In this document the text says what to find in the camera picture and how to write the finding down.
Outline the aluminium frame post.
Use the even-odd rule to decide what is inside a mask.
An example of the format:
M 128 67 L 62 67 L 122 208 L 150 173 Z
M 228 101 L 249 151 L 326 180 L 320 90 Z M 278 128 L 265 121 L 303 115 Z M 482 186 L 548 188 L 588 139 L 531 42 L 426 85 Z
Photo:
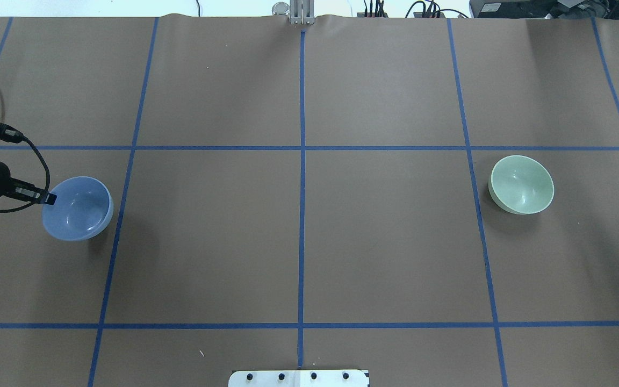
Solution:
M 315 23 L 314 0 L 290 0 L 288 1 L 288 20 L 292 25 L 313 25 Z

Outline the blue bowl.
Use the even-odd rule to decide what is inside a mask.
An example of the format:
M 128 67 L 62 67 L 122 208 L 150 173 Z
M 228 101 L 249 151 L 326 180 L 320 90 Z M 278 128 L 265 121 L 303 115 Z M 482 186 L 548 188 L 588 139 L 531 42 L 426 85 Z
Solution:
M 77 176 L 57 184 L 54 204 L 42 206 L 44 230 L 62 241 L 84 241 L 105 230 L 113 218 L 114 201 L 108 187 L 96 178 Z

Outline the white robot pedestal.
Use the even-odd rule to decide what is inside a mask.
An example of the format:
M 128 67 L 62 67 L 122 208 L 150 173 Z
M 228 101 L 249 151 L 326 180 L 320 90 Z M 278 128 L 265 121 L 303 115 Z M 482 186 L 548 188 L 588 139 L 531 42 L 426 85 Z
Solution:
M 241 370 L 231 374 L 228 386 L 369 386 L 366 370 Z

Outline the green bowl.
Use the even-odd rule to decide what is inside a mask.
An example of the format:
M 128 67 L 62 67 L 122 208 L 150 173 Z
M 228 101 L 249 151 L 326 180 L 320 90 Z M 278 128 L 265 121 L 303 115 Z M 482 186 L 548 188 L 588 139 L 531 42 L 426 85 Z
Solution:
M 499 208 L 516 215 L 540 213 L 555 197 L 550 172 L 535 159 L 521 155 L 502 157 L 494 164 L 488 190 Z

